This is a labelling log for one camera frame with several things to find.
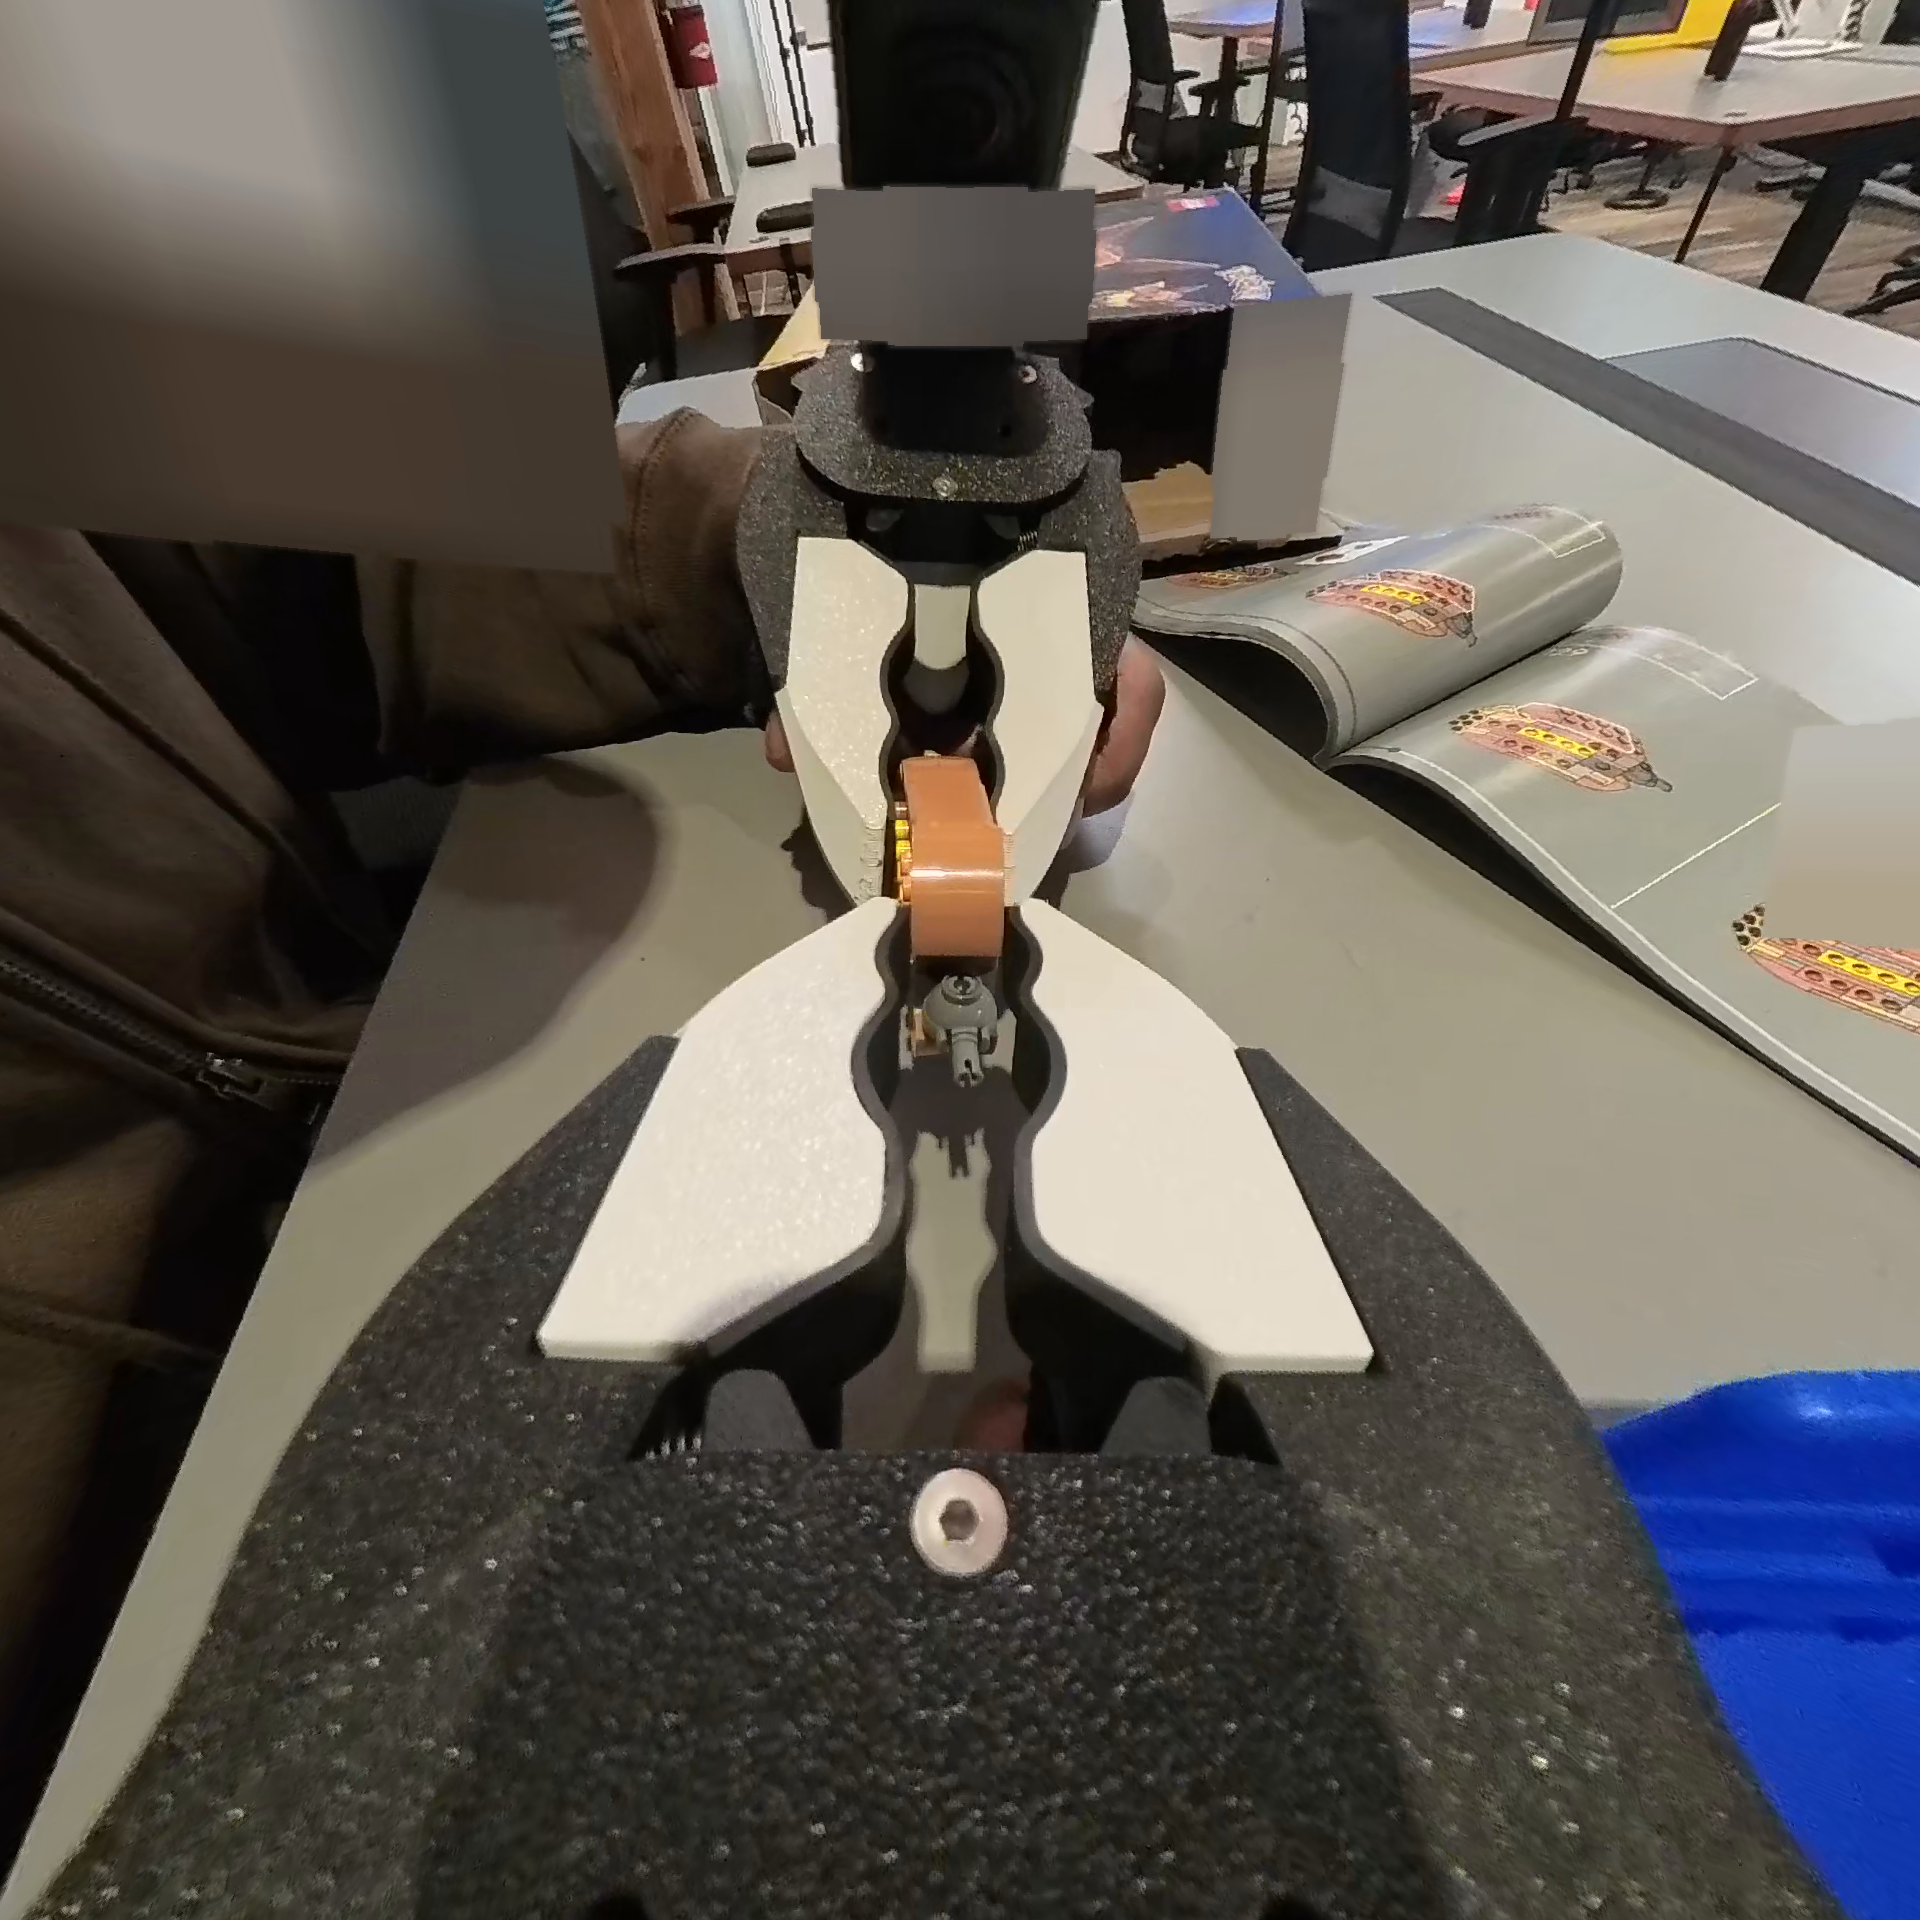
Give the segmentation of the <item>black office chair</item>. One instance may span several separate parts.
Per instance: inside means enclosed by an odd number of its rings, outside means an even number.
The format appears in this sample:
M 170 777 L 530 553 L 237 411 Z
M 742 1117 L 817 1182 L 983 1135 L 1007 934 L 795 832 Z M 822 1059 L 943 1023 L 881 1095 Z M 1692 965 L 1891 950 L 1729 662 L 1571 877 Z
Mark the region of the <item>black office chair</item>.
M 1308 129 L 1283 247 L 1305 273 L 1469 249 L 1537 234 L 1551 174 L 1588 122 L 1571 110 L 1495 119 L 1446 153 L 1467 166 L 1451 219 L 1411 211 L 1412 90 L 1403 2 L 1305 2 Z
M 1150 186 L 1223 189 L 1239 159 L 1265 145 L 1243 126 L 1236 97 L 1252 74 L 1241 70 L 1246 32 L 1219 39 L 1219 70 L 1202 79 L 1178 67 L 1164 2 L 1122 2 L 1129 94 L 1121 119 L 1118 166 Z

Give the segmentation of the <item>wooden pillar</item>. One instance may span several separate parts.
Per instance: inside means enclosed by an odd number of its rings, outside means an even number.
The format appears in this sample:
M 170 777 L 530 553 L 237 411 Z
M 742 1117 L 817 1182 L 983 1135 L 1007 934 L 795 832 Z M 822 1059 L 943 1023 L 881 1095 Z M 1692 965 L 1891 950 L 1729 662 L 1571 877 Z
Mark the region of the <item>wooden pillar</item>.
M 707 202 L 707 177 L 667 63 L 658 6 L 581 2 L 579 11 L 639 229 L 657 249 L 685 246 L 691 232 L 673 216 Z

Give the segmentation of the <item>brown toy brick model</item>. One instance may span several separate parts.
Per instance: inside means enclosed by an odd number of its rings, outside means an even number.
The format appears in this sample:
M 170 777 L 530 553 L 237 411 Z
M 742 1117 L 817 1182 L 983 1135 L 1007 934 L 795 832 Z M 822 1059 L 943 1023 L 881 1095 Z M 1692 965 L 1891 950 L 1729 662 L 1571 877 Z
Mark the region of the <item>brown toy brick model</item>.
M 895 899 L 906 913 L 902 1037 L 942 1059 L 963 1091 L 988 1074 L 1001 1025 L 1005 837 L 971 758 L 918 755 L 899 766 Z

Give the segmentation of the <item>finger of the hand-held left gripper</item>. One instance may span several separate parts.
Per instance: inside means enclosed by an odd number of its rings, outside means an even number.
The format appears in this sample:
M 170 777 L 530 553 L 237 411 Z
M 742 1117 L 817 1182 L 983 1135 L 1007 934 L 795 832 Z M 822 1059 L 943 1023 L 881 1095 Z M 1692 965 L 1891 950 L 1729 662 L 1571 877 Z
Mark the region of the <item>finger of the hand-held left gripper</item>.
M 1086 558 L 1035 549 L 1007 561 L 975 586 L 973 624 L 996 667 L 986 739 L 996 766 L 1003 895 L 1020 906 L 1073 830 L 1101 725 Z
M 804 536 L 790 613 L 774 697 L 786 755 L 833 878 L 863 903 L 883 891 L 894 813 L 890 671 L 908 634 L 908 578 L 858 542 Z

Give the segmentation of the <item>person's left forearm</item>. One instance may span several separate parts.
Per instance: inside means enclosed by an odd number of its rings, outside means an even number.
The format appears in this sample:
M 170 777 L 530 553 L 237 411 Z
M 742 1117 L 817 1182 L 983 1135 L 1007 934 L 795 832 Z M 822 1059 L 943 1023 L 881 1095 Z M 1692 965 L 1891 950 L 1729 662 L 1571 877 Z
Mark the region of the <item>person's left forearm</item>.
M 611 574 L 359 558 L 382 750 L 452 781 L 747 719 L 763 665 L 737 517 L 762 443 L 693 410 L 622 426 Z

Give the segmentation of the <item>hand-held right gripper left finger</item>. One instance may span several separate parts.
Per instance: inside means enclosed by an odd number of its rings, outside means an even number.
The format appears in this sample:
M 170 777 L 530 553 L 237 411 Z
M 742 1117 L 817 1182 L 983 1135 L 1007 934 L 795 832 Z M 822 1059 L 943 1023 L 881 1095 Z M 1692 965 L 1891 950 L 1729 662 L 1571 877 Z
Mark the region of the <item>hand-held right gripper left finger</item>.
M 675 1039 L 538 1330 L 550 1360 L 718 1358 L 875 1281 L 902 1227 L 902 910 L 866 902 L 713 994 Z

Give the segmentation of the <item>person's left hand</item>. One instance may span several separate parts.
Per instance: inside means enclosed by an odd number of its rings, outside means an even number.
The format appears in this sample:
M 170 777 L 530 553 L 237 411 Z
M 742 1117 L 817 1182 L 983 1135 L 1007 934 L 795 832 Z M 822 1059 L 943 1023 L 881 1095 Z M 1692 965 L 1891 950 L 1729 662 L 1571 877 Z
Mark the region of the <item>person's left hand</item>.
M 921 662 L 918 649 L 906 642 L 892 659 L 886 694 L 895 717 L 895 734 L 885 760 L 894 800 L 890 832 L 899 800 L 899 766 L 908 758 L 926 753 L 971 758 L 994 803 L 996 766 L 986 725 L 996 696 L 996 667 L 986 646 L 973 640 L 966 657 L 932 665 Z M 1101 725 L 1074 821 L 1113 809 L 1132 792 L 1161 720 L 1164 675 L 1139 642 L 1126 640 L 1121 648 L 1113 686 L 1101 694 L 1095 690 L 1095 696 L 1101 702 Z M 779 774 L 795 777 L 778 717 L 778 697 L 763 725 L 763 749 Z

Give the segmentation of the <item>wooden table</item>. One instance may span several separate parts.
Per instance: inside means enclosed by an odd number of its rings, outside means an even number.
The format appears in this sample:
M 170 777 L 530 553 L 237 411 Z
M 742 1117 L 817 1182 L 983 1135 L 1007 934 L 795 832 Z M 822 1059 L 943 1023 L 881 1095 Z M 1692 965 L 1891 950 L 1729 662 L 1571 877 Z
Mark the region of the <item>wooden table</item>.
M 1913 63 L 1743 53 L 1709 81 L 1698 50 L 1595 56 L 1573 93 L 1594 129 L 1683 149 L 1796 153 L 1821 178 L 1771 259 L 1763 290 L 1805 302 L 1850 225 L 1866 184 L 1917 139 Z

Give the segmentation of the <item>blue storage bin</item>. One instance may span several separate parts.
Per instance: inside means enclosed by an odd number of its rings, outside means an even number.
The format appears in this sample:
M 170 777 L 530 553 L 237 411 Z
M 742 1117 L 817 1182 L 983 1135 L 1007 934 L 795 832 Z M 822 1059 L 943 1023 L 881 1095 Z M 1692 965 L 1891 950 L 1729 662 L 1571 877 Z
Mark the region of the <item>blue storage bin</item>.
M 1747 1379 L 1603 1437 L 1719 1711 L 1850 1917 L 1917 1917 L 1917 1374 Z

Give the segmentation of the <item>printed cardboard box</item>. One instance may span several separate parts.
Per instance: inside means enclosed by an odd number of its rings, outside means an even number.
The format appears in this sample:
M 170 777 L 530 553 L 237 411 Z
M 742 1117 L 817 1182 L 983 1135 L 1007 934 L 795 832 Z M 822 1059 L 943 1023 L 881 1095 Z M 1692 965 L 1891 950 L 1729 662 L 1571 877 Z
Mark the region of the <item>printed cardboard box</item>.
M 821 186 L 810 247 L 822 354 L 790 434 L 827 497 L 1021 515 L 1105 457 L 1122 486 L 1209 481 L 1206 528 L 1150 542 L 1314 533 L 1350 302 L 1234 197 Z

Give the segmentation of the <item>grey desk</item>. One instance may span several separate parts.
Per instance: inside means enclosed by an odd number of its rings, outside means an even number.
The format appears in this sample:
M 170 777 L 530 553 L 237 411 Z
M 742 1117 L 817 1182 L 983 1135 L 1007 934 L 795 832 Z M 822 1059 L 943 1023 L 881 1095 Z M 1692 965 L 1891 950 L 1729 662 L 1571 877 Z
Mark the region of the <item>grey desk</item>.
M 1434 527 L 1610 521 L 1615 618 L 1844 725 L 1916 717 L 1916 586 L 1412 318 L 1445 286 L 1599 362 L 1773 336 L 1916 393 L 1916 345 L 1573 237 L 1350 289 L 1329 495 Z M 812 931 L 789 784 L 739 734 L 470 784 L 4 1891 L 22 1917 L 149 1741 L 271 1467 L 404 1269 L 643 1041 Z M 1916 1366 L 1916 1168 L 1182 667 L 1063 909 L 1270 1051 L 1595 1409 Z

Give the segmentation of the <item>person's brown jacket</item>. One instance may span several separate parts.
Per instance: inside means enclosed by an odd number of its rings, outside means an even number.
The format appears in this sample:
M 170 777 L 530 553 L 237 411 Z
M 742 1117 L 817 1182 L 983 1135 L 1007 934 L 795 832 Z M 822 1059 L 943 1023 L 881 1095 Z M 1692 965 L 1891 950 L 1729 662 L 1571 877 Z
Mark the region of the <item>person's brown jacket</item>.
M 394 937 L 323 800 L 79 533 L 2 542 L 2 1768 L 26 1831 Z

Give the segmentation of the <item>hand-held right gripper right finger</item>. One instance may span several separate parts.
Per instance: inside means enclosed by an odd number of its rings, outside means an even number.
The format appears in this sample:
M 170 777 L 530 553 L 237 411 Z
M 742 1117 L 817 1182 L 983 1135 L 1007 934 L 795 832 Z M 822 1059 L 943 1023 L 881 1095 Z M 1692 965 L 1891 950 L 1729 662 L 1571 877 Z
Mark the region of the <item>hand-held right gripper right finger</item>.
M 1362 1374 L 1373 1345 L 1233 1039 L 1061 909 L 1023 903 L 1018 925 L 1020 1039 L 1044 1073 L 1014 1147 L 1011 1278 L 1199 1377 Z

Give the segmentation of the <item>grey instruction booklet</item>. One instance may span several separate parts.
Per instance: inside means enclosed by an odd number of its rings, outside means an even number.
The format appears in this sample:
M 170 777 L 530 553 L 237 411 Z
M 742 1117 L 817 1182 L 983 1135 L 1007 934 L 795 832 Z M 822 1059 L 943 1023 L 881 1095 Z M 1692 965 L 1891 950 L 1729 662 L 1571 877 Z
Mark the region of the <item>grey instruction booklet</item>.
M 1796 729 L 1829 717 L 1615 624 L 1615 536 L 1526 504 L 1284 558 L 1182 561 L 1137 629 L 1196 679 L 1916 1160 L 1916 957 L 1770 926 Z

